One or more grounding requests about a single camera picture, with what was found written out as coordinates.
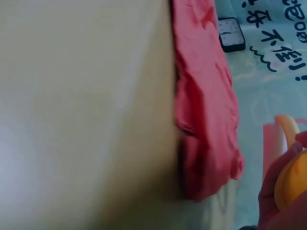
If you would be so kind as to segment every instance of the pink fabric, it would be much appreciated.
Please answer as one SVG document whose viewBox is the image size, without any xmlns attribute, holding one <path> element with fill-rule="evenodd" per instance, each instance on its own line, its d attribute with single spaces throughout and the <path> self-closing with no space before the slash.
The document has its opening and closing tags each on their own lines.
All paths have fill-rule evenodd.
<svg viewBox="0 0 307 230">
<path fill-rule="evenodd" d="M 174 0 L 177 125 L 184 137 L 184 184 L 188 198 L 202 200 L 230 178 L 238 179 L 244 159 L 238 148 L 238 103 L 217 36 L 211 0 Z"/>
</svg>

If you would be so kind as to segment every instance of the beige surface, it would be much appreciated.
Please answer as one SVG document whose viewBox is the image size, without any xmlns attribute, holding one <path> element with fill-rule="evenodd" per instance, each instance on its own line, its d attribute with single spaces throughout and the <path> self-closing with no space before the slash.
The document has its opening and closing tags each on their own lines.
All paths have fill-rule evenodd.
<svg viewBox="0 0 307 230">
<path fill-rule="evenodd" d="M 0 229 L 208 229 L 221 213 L 227 196 L 179 196 L 165 1 L 1 1 L 0 73 Z"/>
</svg>

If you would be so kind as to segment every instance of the orange toy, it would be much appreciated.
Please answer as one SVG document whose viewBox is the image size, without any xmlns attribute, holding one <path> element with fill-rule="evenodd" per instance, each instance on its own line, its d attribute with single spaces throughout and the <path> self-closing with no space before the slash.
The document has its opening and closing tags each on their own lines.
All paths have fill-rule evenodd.
<svg viewBox="0 0 307 230">
<path fill-rule="evenodd" d="M 288 115 L 278 115 L 275 122 L 283 128 L 288 149 L 295 143 L 299 128 L 295 120 Z M 307 190 L 307 150 L 303 150 L 291 160 L 279 174 L 275 185 L 275 202 L 282 210 L 290 205 L 301 193 Z"/>
</svg>

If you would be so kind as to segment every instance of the black clock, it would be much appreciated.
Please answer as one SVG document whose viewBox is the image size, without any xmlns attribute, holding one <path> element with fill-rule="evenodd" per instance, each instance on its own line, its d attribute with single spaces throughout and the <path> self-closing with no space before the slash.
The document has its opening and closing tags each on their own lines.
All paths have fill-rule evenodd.
<svg viewBox="0 0 307 230">
<path fill-rule="evenodd" d="M 225 53 L 245 50 L 245 38 L 236 18 L 219 19 L 219 34 L 221 46 Z"/>
</svg>

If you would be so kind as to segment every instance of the light blue poster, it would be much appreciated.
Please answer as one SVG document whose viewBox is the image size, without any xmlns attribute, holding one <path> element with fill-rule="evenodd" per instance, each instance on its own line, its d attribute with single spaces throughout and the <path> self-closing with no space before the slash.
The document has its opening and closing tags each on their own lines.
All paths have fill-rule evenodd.
<svg viewBox="0 0 307 230">
<path fill-rule="evenodd" d="M 307 118 L 307 0 L 215 4 L 219 18 L 238 19 L 246 39 L 244 51 L 226 54 L 239 100 L 239 144 L 246 158 L 236 200 L 239 229 L 258 222 L 263 125 L 277 114 Z"/>
</svg>

